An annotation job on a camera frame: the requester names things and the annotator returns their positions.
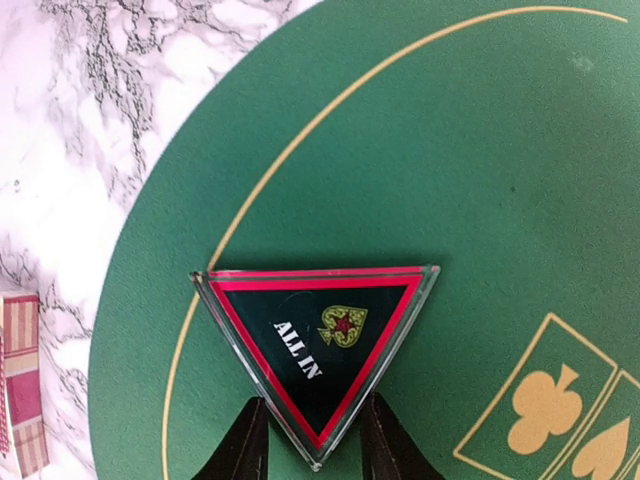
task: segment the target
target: spade card outline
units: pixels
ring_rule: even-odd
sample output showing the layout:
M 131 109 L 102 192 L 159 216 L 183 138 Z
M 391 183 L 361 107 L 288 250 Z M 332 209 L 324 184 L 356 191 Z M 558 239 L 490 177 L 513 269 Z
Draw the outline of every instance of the spade card outline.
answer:
M 579 435 L 575 438 L 575 441 L 572 442 L 571 447 L 566 452 L 566 455 L 556 463 L 556 465 L 553 468 L 553 471 L 549 475 L 549 478 L 553 478 L 553 476 L 555 476 L 558 473 L 558 471 L 567 463 L 569 458 L 571 458 L 573 452 L 576 450 L 576 448 L 578 448 L 578 446 L 580 445 L 580 442 L 582 442 L 582 440 L 587 435 L 587 433 L 589 433 L 589 431 L 591 430 L 591 427 L 593 427 L 593 424 L 596 422 L 596 420 L 598 419 L 598 417 L 600 416 L 604 408 L 607 406 L 609 399 L 613 396 L 616 388 L 618 388 L 618 385 L 620 384 L 620 380 L 622 380 L 623 378 L 629 381 L 633 386 L 635 386 L 640 391 L 640 382 L 636 380 L 626 370 L 620 369 L 618 374 L 616 375 L 616 378 L 613 380 L 611 387 L 608 389 L 604 398 L 600 402 L 598 409 L 591 417 L 588 418 L 589 421 L 587 422 L 585 428 L 582 429 Z M 614 480 L 624 479 L 629 474 L 629 471 L 633 469 L 633 466 L 639 457 L 640 457 L 640 445 L 634 450 L 633 454 L 631 455 L 627 463 L 620 468 L 620 473 L 615 477 L 613 477 Z
M 613 359 L 611 359 L 606 353 L 604 353 L 602 350 L 600 350 L 598 347 L 596 347 L 593 343 L 591 343 L 584 335 L 582 335 L 577 330 L 575 330 L 573 327 L 571 327 L 569 324 L 567 324 L 564 320 L 562 320 L 560 317 L 558 317 L 555 313 L 550 312 L 550 313 L 547 314 L 547 316 L 543 320 L 543 322 L 540 325 L 540 327 L 538 327 L 538 330 L 536 331 L 535 335 L 533 336 L 533 339 L 531 340 L 531 342 L 529 343 L 529 345 L 525 349 L 524 353 L 522 354 L 522 357 L 520 357 L 520 360 L 516 364 L 515 368 L 513 369 L 513 371 L 509 375 L 509 377 L 507 377 L 507 380 L 504 382 L 504 384 L 502 385 L 500 390 L 498 390 L 498 393 L 496 394 L 496 396 L 493 398 L 493 400 L 491 400 L 491 402 L 489 403 L 489 406 L 487 406 L 487 408 L 482 413 L 480 418 L 476 421 L 476 423 L 471 427 L 471 429 L 467 432 L 467 434 L 463 437 L 463 439 L 460 441 L 460 443 L 453 450 L 453 456 L 455 458 L 457 458 L 458 460 L 466 463 L 467 465 L 470 465 L 470 466 L 472 466 L 474 468 L 477 468 L 478 470 L 481 470 L 481 471 L 483 471 L 483 472 L 485 472 L 485 473 L 487 473 L 489 475 L 492 475 L 494 477 L 500 478 L 501 480 L 512 480 L 511 477 L 509 477 L 509 476 L 507 476 L 507 475 L 505 475 L 505 474 L 503 474 L 501 472 L 498 472 L 497 470 L 495 470 L 495 469 L 493 469 L 491 467 L 483 465 L 482 463 L 480 463 L 480 462 L 478 462 L 476 460 L 473 460 L 472 458 L 467 457 L 466 455 L 464 455 L 461 452 L 462 452 L 462 449 L 469 443 L 471 438 L 480 429 L 480 427 L 482 427 L 482 425 L 487 420 L 489 415 L 491 415 L 491 413 L 496 408 L 496 406 L 503 399 L 503 397 L 505 396 L 505 394 L 507 393 L 507 391 L 509 390 L 509 388 L 511 387 L 511 385 L 515 381 L 516 377 L 518 376 L 518 374 L 520 373 L 522 368 L 525 366 L 525 364 L 529 360 L 529 357 L 531 357 L 531 354 L 535 350 L 536 346 L 540 342 L 540 339 L 542 338 L 542 336 L 544 335 L 544 333 L 546 332 L 547 328 L 549 327 L 549 325 L 551 323 L 554 323 L 557 326 L 559 326 L 560 328 L 562 328 L 563 330 L 565 330 L 569 335 L 574 337 L 576 340 L 578 340 L 580 343 L 582 343 L 585 347 L 587 347 L 589 350 L 591 350 L 593 353 L 595 353 L 605 363 L 607 363 L 608 365 L 610 365 L 612 367 L 612 371 L 611 371 L 611 374 L 609 375 L 609 378 L 607 379 L 607 382 L 602 387 L 602 390 L 600 391 L 600 393 L 596 397 L 595 401 L 593 402 L 593 405 L 591 406 L 591 408 L 589 409 L 587 414 L 584 416 L 584 418 L 582 419 L 580 424 L 577 426 L 577 428 L 575 429 L 575 431 L 573 432 L 573 434 L 571 435 L 571 437 L 569 438 L 569 440 L 567 441 L 565 446 L 560 451 L 560 453 L 558 455 L 556 455 L 556 457 L 553 459 L 551 464 L 547 467 L 547 469 L 539 477 L 539 480 L 550 478 L 553 474 L 555 474 L 557 469 L 562 466 L 562 464 L 560 464 L 560 462 L 562 460 L 564 460 L 566 462 L 566 459 L 569 457 L 569 455 L 573 451 L 573 449 L 568 451 L 570 449 L 570 447 L 573 446 L 575 448 L 575 446 L 578 444 L 578 442 L 575 441 L 576 438 L 580 434 L 582 434 L 582 436 L 584 436 L 584 434 L 586 434 L 587 429 L 584 428 L 585 425 L 594 416 L 594 412 L 596 412 L 596 410 L 598 411 L 598 413 L 600 412 L 600 410 L 602 409 L 602 406 L 604 405 L 604 403 L 606 403 L 606 399 L 608 399 L 608 396 L 605 398 L 605 395 L 607 395 L 607 393 L 610 394 L 610 392 L 613 391 L 613 388 L 611 388 L 611 386 L 612 386 L 614 380 L 617 378 L 618 364 Z
M 631 457 L 629 461 L 629 465 L 626 468 L 622 469 L 622 474 L 616 478 L 616 480 L 636 480 L 640 478 L 640 462 L 638 462 L 638 458 L 640 458 L 640 452 L 637 456 Z

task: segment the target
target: club symbol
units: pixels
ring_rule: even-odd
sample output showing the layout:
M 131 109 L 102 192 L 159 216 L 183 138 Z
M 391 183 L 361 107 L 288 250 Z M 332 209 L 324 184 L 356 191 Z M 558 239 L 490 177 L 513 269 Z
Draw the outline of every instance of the club symbol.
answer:
M 563 435 L 573 427 L 582 412 L 582 398 L 567 389 L 578 377 L 563 364 L 557 384 L 540 370 L 522 380 L 513 395 L 513 409 L 521 418 L 508 436 L 514 452 L 530 455 L 542 448 L 549 435 Z

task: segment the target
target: green felt table surface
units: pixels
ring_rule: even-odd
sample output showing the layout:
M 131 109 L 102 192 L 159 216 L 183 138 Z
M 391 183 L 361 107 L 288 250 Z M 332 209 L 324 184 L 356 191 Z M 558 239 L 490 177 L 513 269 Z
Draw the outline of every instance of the green felt table surface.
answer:
M 167 375 L 194 293 L 188 274 L 205 268 L 291 139 L 407 44 L 531 4 L 327 0 L 207 96 L 140 194 L 105 282 L 89 377 L 101 480 L 161 478 Z M 578 478 L 605 472 L 603 451 L 615 465 L 601 478 L 635 471 L 640 7 L 575 6 L 629 23 L 568 13 L 502 18 L 375 77 L 295 150 L 219 264 L 441 265 L 378 390 L 447 478 L 553 470 Z M 201 306 L 174 393 L 172 479 L 201 468 L 253 393 Z M 357 428 L 317 474 L 277 429 L 269 461 L 273 479 L 358 479 Z

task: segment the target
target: spade symbol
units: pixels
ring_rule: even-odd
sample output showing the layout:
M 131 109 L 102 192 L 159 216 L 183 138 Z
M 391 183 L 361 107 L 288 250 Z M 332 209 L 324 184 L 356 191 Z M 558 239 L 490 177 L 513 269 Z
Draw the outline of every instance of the spade symbol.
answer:
M 542 448 L 549 435 L 563 435 L 573 427 L 582 412 L 582 398 L 567 389 L 578 376 L 563 364 L 557 385 L 540 370 L 522 380 L 513 395 L 513 409 L 521 418 L 508 437 L 514 452 L 530 455 Z
M 591 474 L 591 480 L 613 478 L 627 452 L 630 426 L 631 418 L 627 417 L 593 437 L 576 455 L 571 473 L 578 478 Z

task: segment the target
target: white marble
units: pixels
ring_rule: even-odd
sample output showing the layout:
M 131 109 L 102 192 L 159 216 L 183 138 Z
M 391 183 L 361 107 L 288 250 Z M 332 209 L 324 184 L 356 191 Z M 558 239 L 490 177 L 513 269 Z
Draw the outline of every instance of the white marble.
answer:
M 32 478 L 96 478 L 91 334 L 116 240 L 160 154 L 226 72 L 316 1 L 0 2 L 0 281 L 37 289 L 43 305 L 51 465 Z

